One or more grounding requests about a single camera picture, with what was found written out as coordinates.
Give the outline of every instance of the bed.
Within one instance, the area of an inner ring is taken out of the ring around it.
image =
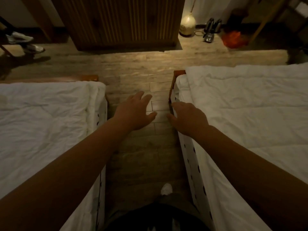
[[[107,120],[105,90],[97,75],[0,83],[0,198]],[[102,227],[105,172],[61,231]]]
[[[188,67],[174,72],[169,99],[193,103],[209,124],[308,183],[307,71],[308,63]],[[193,202],[208,227],[270,230],[203,148],[179,139]]]

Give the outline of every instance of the wooden bed frame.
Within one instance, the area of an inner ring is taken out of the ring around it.
[[[26,78],[26,79],[12,79],[3,80],[0,83],[16,83],[16,82],[76,82],[76,81],[95,81],[98,82],[98,75],[73,75],[67,77],[50,77],[50,78]],[[107,105],[109,106],[109,100],[105,94]]]
[[[172,89],[174,88],[176,78],[182,74],[186,74],[186,71],[185,70],[175,70],[173,72],[173,79],[172,79],[171,88],[169,91],[169,103],[171,103],[171,93],[172,93]]]

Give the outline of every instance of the forearm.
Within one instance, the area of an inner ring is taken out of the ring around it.
[[[110,119],[0,200],[4,230],[59,230],[130,130]]]
[[[193,138],[272,230],[308,227],[308,185],[208,126]]]

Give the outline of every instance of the bed sheet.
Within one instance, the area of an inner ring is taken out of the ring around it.
[[[0,85],[0,198],[97,128],[105,89],[92,81]],[[61,230],[95,229],[99,180]]]
[[[307,71],[307,63],[196,66],[186,68],[187,75],[178,77],[177,86],[180,97],[186,96],[181,95],[181,86],[184,91],[189,87],[191,101],[206,113],[210,124],[308,183]],[[216,229],[270,230],[209,155],[203,155],[198,161],[205,186],[212,187],[213,194],[207,194]]]

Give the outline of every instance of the white sneaker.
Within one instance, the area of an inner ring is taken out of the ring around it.
[[[161,195],[169,195],[172,193],[172,186],[169,183],[166,183],[160,191]]]
[[[45,51],[42,46],[37,45],[29,45],[27,44],[25,47],[22,47],[25,54],[40,54]]]
[[[33,40],[33,37],[26,36],[24,34],[21,34],[19,32],[13,32],[10,36],[6,35],[8,41],[10,44],[16,44],[16,43],[27,43]]]

